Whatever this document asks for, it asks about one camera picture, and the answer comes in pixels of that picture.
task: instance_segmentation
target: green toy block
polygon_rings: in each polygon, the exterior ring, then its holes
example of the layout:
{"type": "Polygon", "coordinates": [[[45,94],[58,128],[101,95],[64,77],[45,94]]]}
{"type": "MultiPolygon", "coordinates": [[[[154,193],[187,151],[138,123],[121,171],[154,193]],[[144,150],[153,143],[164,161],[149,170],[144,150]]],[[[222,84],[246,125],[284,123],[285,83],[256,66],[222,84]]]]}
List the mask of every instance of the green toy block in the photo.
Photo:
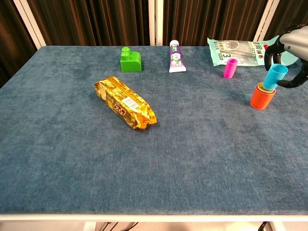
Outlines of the green toy block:
{"type": "Polygon", "coordinates": [[[141,55],[139,52],[130,51],[129,47],[121,50],[121,70],[122,72],[141,71],[141,55]]]}

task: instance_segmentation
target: pink cup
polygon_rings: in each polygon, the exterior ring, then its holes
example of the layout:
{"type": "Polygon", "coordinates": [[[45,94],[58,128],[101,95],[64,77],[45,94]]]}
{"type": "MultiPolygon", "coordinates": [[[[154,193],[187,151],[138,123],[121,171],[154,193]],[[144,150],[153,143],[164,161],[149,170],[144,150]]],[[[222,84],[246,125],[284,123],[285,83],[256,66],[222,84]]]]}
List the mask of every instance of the pink cup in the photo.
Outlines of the pink cup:
{"type": "Polygon", "coordinates": [[[227,60],[227,64],[226,64],[226,68],[225,68],[225,72],[223,73],[223,76],[225,78],[232,78],[235,72],[235,69],[237,67],[237,59],[228,59],[227,60]]]}

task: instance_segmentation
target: gold snack package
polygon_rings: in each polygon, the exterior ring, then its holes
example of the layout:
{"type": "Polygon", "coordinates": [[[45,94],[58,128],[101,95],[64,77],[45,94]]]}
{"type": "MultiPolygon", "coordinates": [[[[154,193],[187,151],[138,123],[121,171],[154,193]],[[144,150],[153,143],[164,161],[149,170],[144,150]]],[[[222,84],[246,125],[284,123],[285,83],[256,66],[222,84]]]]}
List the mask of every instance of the gold snack package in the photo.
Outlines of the gold snack package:
{"type": "Polygon", "coordinates": [[[94,84],[97,95],[133,129],[157,123],[149,104],[115,76],[94,84]]]}

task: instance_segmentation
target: brown curtain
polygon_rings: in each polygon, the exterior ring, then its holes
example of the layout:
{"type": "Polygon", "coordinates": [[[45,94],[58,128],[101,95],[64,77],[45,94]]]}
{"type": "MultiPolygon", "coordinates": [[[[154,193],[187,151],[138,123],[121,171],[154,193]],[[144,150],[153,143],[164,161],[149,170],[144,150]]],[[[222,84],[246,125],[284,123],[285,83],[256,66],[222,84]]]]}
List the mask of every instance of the brown curtain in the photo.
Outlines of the brown curtain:
{"type": "Polygon", "coordinates": [[[253,40],[267,0],[164,0],[163,44],[207,46],[210,39],[253,40]]]}
{"type": "Polygon", "coordinates": [[[12,0],[0,6],[0,88],[31,58],[36,47],[12,0]]]}
{"type": "Polygon", "coordinates": [[[150,45],[148,0],[28,0],[47,45],[150,45]]]}
{"type": "Polygon", "coordinates": [[[280,0],[265,40],[281,34],[284,29],[293,24],[308,25],[308,0],[280,0]]]}

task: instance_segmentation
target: blue carpet surface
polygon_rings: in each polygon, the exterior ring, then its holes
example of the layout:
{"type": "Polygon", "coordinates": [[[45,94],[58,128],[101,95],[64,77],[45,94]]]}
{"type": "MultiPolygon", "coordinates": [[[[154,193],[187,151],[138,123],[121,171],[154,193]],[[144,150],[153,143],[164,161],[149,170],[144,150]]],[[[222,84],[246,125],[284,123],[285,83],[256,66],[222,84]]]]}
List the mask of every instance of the blue carpet surface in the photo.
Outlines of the blue carpet surface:
{"type": "Polygon", "coordinates": [[[308,215],[308,84],[258,111],[263,66],[225,79],[182,47],[170,74],[169,47],[131,47],[143,71],[121,73],[120,49],[43,47],[0,89],[1,214],[308,215]],[[109,75],[158,123],[133,130],[98,98],[109,75]]]}

